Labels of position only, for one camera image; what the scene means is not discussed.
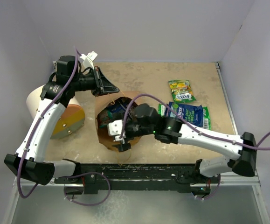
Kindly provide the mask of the blue Burts sea salt bag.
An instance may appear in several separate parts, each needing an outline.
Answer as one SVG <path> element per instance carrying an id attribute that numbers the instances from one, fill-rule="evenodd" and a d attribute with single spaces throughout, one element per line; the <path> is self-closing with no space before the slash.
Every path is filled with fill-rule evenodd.
<path id="1" fill-rule="evenodd" d="M 169 102 L 169 107 L 192 125 L 203 127 L 203 107 Z"/>

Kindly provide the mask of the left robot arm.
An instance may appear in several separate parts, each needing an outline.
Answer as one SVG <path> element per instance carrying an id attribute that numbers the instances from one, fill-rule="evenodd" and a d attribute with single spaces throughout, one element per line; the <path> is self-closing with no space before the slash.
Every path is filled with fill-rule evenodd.
<path id="1" fill-rule="evenodd" d="M 17 184 L 25 179 L 46 185 L 53 178 L 63 177 L 71 183 L 80 181 L 82 172 L 74 161 L 46 161 L 45 155 L 52 132 L 78 91 L 91 91 L 95 97 L 118 93 L 93 61 L 97 53 L 92 51 L 75 56 L 61 56 L 56 61 L 56 71 L 40 93 L 38 110 L 22 144 L 14 154 L 7 154 L 4 163 L 17 176 Z"/>

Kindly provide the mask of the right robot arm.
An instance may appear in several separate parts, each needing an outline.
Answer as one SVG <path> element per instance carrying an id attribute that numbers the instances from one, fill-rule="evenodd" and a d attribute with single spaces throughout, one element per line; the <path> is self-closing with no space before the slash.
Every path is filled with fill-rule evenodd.
<path id="1" fill-rule="evenodd" d="M 113 120 L 107 129 L 120 152 L 129 150 L 129 141 L 135 137 L 152 134 L 162 143 L 191 145 L 221 154 L 210 160 L 196 161 L 193 178 L 197 182 L 230 171 L 245 177 L 253 177 L 256 173 L 256 151 L 250 149 L 255 144 L 255 137 L 251 133 L 229 135 L 184 124 L 177 118 L 160 116 L 148 104 L 135 107 L 133 119 Z"/>

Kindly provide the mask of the green white chips bag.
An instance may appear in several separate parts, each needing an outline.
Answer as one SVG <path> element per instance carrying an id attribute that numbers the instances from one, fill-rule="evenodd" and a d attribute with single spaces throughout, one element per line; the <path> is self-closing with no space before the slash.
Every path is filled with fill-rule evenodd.
<path id="1" fill-rule="evenodd" d="M 202 128 L 211 130 L 211 119 L 210 119 L 210 115 L 209 115 L 209 111 L 207 107 L 203 107 L 203 127 Z"/>

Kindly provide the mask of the green Fox's candy bag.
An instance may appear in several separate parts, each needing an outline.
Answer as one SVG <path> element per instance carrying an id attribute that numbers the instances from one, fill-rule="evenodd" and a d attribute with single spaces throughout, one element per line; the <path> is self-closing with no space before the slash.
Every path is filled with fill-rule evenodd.
<path id="1" fill-rule="evenodd" d="M 170 80 L 168 85 L 175 103 L 189 103 L 196 100 L 188 80 Z"/>

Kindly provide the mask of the brown paper bag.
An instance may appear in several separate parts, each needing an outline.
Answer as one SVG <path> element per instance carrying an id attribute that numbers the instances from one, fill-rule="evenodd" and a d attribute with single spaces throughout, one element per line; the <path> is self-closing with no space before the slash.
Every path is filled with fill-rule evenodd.
<path id="1" fill-rule="evenodd" d="M 120 155 L 131 151 L 128 147 L 132 147 L 140 140 L 140 137 L 131 137 L 128 142 L 126 133 L 122 130 L 125 113 L 128 113 L 128 120 L 132 119 L 133 109 L 143 103 L 141 99 L 136 99 L 130 109 L 126 110 L 132 99 L 140 93 L 139 91 L 119 91 L 98 96 L 95 99 L 95 125 L 98 141 L 108 151 L 116 154 L 117 164 L 120 166 L 129 162 L 132 154 L 129 153 L 127 158 L 122 158 Z"/>

